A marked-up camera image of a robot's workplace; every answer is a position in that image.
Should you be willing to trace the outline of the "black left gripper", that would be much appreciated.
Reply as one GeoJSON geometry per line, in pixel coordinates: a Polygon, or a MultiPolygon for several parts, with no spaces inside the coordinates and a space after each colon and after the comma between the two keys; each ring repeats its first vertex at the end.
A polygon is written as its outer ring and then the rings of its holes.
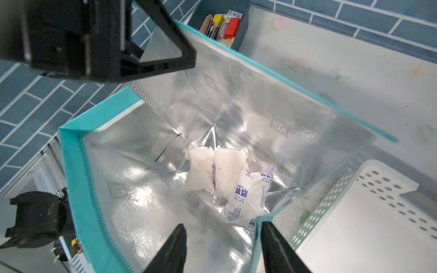
{"type": "Polygon", "coordinates": [[[1,59],[52,78],[137,77],[131,1],[2,1],[1,59]]]}

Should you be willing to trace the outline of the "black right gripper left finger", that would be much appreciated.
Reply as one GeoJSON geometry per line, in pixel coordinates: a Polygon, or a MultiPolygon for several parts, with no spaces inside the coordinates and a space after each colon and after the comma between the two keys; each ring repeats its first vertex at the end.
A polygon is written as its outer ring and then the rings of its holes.
{"type": "Polygon", "coordinates": [[[173,230],[144,273],[182,273],[187,257],[187,232],[183,224],[173,230]]]}

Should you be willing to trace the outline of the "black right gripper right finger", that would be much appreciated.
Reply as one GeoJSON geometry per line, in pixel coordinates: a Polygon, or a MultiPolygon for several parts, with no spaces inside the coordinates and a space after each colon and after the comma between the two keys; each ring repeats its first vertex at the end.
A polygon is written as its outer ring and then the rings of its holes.
{"type": "Polygon", "coordinates": [[[261,245],[267,273],[311,272],[271,222],[261,225],[261,245]]]}

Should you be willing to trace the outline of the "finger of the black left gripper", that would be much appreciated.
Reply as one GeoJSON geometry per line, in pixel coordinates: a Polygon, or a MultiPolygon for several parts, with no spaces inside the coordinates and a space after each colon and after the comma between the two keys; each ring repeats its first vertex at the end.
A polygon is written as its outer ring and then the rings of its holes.
{"type": "Polygon", "coordinates": [[[182,71],[195,67],[196,50],[182,33],[178,24],[172,20],[160,1],[138,1],[150,19],[165,36],[169,49],[159,59],[158,51],[147,52],[131,41],[125,39],[125,50],[121,57],[121,77],[123,80],[142,78],[182,71]]]}

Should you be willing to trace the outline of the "white printed ice pack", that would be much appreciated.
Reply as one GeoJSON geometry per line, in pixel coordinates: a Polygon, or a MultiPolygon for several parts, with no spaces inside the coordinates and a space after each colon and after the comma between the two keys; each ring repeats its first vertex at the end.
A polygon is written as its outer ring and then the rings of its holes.
{"type": "Polygon", "coordinates": [[[243,170],[220,214],[227,224],[253,230],[256,218],[265,214],[264,206],[272,176],[243,170]]]}

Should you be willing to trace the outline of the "plain white ice pack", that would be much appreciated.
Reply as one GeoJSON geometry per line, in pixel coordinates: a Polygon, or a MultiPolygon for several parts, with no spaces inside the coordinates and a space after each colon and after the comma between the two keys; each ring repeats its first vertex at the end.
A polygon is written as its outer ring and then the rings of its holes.
{"type": "Polygon", "coordinates": [[[229,199],[247,157],[246,149],[236,150],[219,147],[215,150],[215,188],[219,197],[229,199]]]}
{"type": "Polygon", "coordinates": [[[185,179],[183,191],[205,190],[214,193],[212,178],[214,150],[210,147],[201,147],[185,150],[184,154],[190,162],[190,170],[185,179]]]}

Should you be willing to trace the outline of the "teal insulated delivery bag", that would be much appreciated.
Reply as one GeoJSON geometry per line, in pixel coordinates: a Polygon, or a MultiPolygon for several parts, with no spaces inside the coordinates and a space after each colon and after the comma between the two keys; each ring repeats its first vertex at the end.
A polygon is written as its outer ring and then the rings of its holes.
{"type": "Polygon", "coordinates": [[[397,138],[237,51],[177,23],[195,67],[132,82],[59,129],[77,236],[96,273],[141,273],[177,225],[185,273],[252,273],[261,220],[383,137],[397,138]],[[201,147],[246,149],[242,170],[270,174],[253,230],[227,224],[228,199],[184,192],[201,147]]]}

